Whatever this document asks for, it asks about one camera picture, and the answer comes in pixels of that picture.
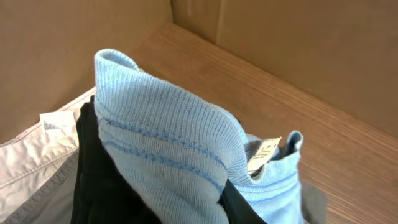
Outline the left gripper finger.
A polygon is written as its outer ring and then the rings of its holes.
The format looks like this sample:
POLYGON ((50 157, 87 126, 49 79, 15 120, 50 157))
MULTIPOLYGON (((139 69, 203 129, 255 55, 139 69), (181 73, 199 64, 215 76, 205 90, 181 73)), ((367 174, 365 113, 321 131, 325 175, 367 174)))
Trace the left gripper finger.
POLYGON ((219 199, 230 224, 266 224, 228 179, 219 199))

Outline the light blue printed t-shirt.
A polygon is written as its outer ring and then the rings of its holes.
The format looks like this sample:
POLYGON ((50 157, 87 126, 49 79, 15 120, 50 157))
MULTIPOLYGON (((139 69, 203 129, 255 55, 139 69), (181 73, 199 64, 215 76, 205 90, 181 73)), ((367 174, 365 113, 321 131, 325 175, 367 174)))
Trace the light blue printed t-shirt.
POLYGON ((227 182, 266 223, 303 223, 303 136, 246 134, 223 108, 140 70, 123 53, 95 54, 99 138, 120 174, 162 223, 227 223, 227 182))

